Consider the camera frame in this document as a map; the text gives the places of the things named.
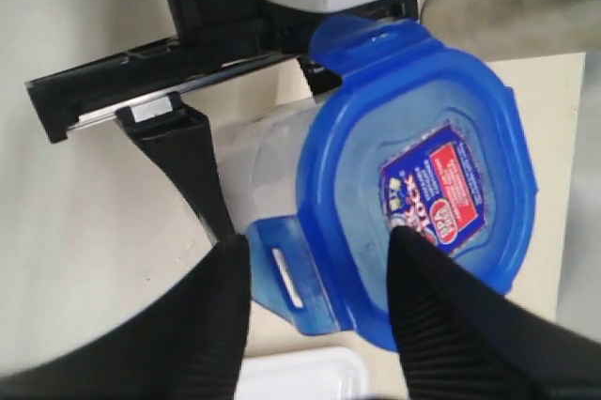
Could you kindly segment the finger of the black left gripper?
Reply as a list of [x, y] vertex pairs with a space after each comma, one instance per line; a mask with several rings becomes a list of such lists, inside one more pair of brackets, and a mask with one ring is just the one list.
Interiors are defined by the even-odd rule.
[[178, 93], [158, 99], [143, 117], [132, 107], [116, 111], [120, 129], [173, 183], [216, 241], [235, 234], [224, 201], [208, 117]]

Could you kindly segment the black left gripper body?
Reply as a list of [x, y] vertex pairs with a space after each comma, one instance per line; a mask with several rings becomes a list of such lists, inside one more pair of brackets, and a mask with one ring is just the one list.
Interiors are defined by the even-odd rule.
[[201, 80], [210, 84], [297, 56], [313, 93], [339, 86], [310, 61], [309, 39], [326, 13], [269, 0], [167, 0], [177, 34], [38, 78], [27, 91], [49, 140], [66, 140], [85, 115]]

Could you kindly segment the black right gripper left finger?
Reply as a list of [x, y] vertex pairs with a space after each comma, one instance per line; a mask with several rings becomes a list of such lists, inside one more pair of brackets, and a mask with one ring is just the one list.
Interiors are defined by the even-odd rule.
[[126, 323], [64, 356], [2, 377], [1, 396], [232, 399], [250, 309], [250, 247], [235, 235]]

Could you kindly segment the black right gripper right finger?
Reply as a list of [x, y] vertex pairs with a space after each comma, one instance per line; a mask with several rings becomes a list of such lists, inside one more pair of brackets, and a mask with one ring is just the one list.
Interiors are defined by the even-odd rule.
[[516, 305], [416, 231], [390, 235], [388, 307], [412, 399], [597, 399], [600, 345]]

